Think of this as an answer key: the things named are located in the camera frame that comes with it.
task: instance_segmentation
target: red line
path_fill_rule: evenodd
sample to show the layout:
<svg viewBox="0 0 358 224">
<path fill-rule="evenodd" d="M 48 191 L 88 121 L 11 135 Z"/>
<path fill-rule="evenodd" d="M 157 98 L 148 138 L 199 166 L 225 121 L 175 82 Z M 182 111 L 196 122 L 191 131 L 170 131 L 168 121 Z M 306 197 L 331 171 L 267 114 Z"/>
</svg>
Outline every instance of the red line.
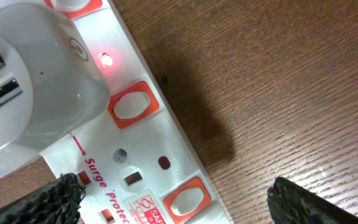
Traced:
<svg viewBox="0 0 358 224">
<path fill-rule="evenodd" d="M 84 151 L 84 149 L 82 148 L 82 146 L 80 145 L 80 143 L 78 142 L 77 138 L 74 136 L 74 134 L 70 133 L 70 136 L 74 139 L 75 144 L 77 144 L 78 148 L 80 149 L 81 153 L 83 156 L 86 155 L 86 152 Z"/>
</svg>

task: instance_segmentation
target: socket hole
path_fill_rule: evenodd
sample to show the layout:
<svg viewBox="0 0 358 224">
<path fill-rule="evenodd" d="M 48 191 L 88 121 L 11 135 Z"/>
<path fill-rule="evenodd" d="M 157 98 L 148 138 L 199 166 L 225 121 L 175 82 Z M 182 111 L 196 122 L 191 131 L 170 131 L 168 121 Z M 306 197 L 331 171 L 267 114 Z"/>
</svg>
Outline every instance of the socket hole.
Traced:
<svg viewBox="0 0 358 224">
<path fill-rule="evenodd" d="M 161 169 L 167 170 L 171 167 L 171 162 L 166 156 L 162 156 L 158 159 L 158 164 L 160 164 Z"/>
<path fill-rule="evenodd" d="M 116 222 L 108 209 L 104 209 L 103 211 L 99 212 L 99 214 L 106 220 L 107 224 L 113 224 Z"/>
<path fill-rule="evenodd" d="M 134 174 L 131 174 L 127 177 L 124 178 L 125 182 L 127 183 L 128 186 L 130 186 L 131 184 L 134 184 L 140 180 L 142 180 L 142 176 L 140 175 L 139 172 L 136 172 Z"/>
<path fill-rule="evenodd" d="M 85 171 L 79 172 L 77 175 L 85 186 L 91 183 L 91 179 Z"/>
<path fill-rule="evenodd" d="M 128 158 L 128 153 L 127 153 L 127 151 L 125 151 L 123 149 L 117 149 L 114 152 L 113 159 L 116 162 L 123 163 L 123 162 L 127 161 L 127 158 Z"/>
</svg>

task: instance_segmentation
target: screw hole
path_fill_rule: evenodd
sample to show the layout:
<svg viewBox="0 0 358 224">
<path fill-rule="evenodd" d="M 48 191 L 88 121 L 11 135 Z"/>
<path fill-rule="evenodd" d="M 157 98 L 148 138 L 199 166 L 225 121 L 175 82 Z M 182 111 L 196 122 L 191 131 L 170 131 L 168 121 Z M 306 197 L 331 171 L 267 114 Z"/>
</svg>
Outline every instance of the screw hole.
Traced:
<svg viewBox="0 0 358 224">
<path fill-rule="evenodd" d="M 166 156 L 162 156 L 158 159 L 158 164 L 160 164 L 160 167 L 163 170 L 167 170 L 169 169 L 169 167 L 171 167 L 171 162 L 169 161 L 169 159 Z"/>
<path fill-rule="evenodd" d="M 128 153 L 127 153 L 127 151 L 125 151 L 123 149 L 117 149 L 114 152 L 113 159 L 116 162 L 123 163 L 127 160 L 127 158 L 128 158 Z"/>
</svg>

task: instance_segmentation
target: extension cord socket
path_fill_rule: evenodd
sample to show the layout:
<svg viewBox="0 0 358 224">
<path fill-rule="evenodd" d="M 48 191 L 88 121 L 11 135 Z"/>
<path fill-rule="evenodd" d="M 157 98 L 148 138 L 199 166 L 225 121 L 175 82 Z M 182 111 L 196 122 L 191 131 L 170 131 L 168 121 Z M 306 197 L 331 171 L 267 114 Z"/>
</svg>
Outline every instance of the extension cord socket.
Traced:
<svg viewBox="0 0 358 224">
<path fill-rule="evenodd" d="M 56 1 L 25 2 L 56 7 Z M 0 0 L 0 7 L 8 4 Z M 63 13 L 103 73 L 110 103 L 41 152 L 56 177 L 72 172 L 86 186 L 82 219 L 88 224 L 232 223 L 117 9 L 107 0 L 90 0 L 85 8 Z"/>
</svg>

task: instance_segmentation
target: white switch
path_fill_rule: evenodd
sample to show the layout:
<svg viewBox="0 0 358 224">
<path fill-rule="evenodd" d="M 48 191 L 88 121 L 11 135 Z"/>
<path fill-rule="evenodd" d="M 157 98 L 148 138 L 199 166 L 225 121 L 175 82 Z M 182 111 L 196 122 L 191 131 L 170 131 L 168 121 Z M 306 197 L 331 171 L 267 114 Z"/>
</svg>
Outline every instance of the white switch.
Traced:
<svg viewBox="0 0 358 224">
<path fill-rule="evenodd" d="M 83 9 L 91 0 L 51 0 L 53 8 L 60 12 L 74 12 Z"/>
<path fill-rule="evenodd" d="M 178 194 L 171 204 L 173 214 L 182 216 L 194 211 L 204 199 L 204 192 L 199 187 L 186 189 Z"/>
<path fill-rule="evenodd" d="M 128 93 L 114 105 L 114 114 L 119 119 L 135 118 L 147 109 L 150 102 L 149 95 L 144 91 Z"/>
</svg>

